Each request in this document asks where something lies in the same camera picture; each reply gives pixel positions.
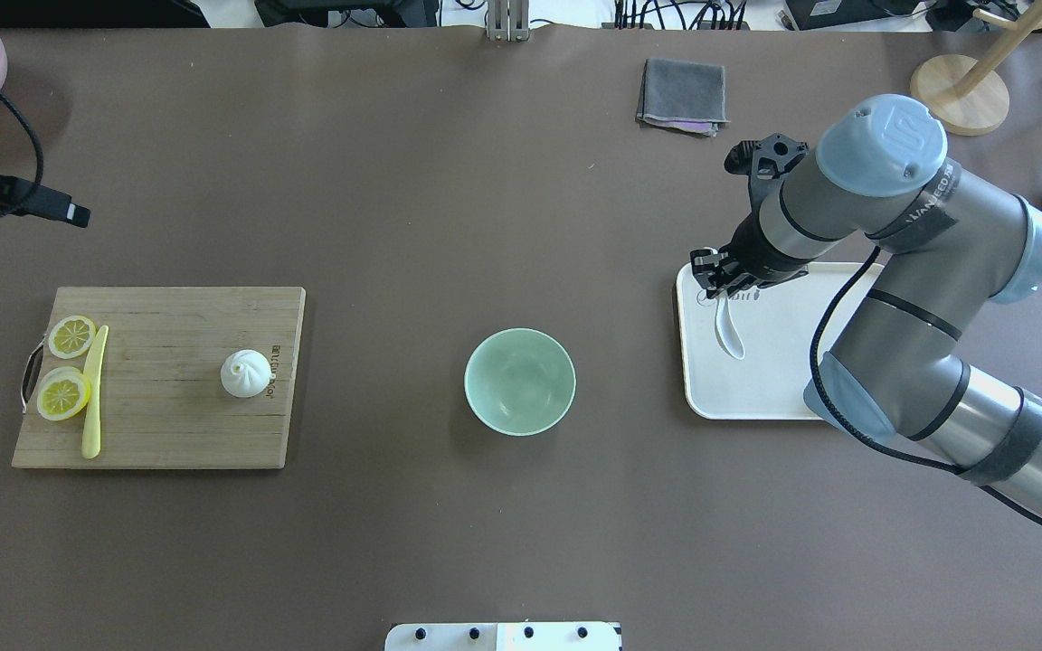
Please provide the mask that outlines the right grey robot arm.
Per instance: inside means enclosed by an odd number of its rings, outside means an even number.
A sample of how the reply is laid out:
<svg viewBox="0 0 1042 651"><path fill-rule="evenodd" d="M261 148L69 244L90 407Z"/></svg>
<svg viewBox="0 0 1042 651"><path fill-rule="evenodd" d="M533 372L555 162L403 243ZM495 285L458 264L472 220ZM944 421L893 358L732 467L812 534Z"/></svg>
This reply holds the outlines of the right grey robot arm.
<svg viewBox="0 0 1042 651"><path fill-rule="evenodd" d="M956 355L988 302L1042 284L1042 211L948 156L944 127L917 99L860 102L815 146L774 133L724 161L748 178L750 212L731 240L691 252L711 299L805 277L848 235L886 264L830 349L808 350L808 407L861 444L963 479L1042 526L1042 397Z"/></svg>

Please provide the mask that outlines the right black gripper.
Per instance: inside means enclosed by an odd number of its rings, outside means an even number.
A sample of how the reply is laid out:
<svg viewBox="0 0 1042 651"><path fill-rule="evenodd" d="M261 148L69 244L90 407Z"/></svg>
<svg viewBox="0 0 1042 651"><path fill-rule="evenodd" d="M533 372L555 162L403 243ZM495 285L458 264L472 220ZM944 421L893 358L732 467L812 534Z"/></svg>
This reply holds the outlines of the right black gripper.
<svg viewBox="0 0 1042 651"><path fill-rule="evenodd" d="M708 299L786 283L805 276L810 262L778 251L763 233L756 212L740 223L723 248L690 252L692 276L706 292Z"/></svg>

